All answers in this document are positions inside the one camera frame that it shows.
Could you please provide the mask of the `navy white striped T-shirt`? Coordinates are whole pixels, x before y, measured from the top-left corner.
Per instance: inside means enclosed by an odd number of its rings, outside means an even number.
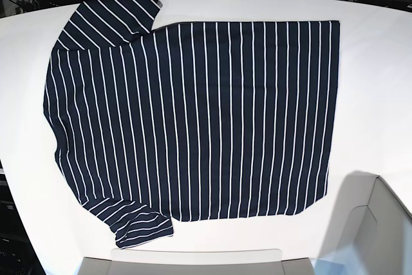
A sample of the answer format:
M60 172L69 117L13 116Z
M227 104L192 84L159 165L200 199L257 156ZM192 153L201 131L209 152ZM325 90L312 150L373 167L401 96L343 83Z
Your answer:
M295 215L326 196L339 22L154 29L159 12L81 3L46 74L56 163L117 247L171 236L174 220Z

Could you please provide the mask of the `grey bin front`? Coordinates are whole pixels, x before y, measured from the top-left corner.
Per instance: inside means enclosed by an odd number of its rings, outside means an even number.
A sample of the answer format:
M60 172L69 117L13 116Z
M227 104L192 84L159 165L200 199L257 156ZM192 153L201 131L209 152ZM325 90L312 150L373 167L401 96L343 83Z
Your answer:
M79 274L314 274L309 258L283 260L279 249L173 252L114 249L83 259Z

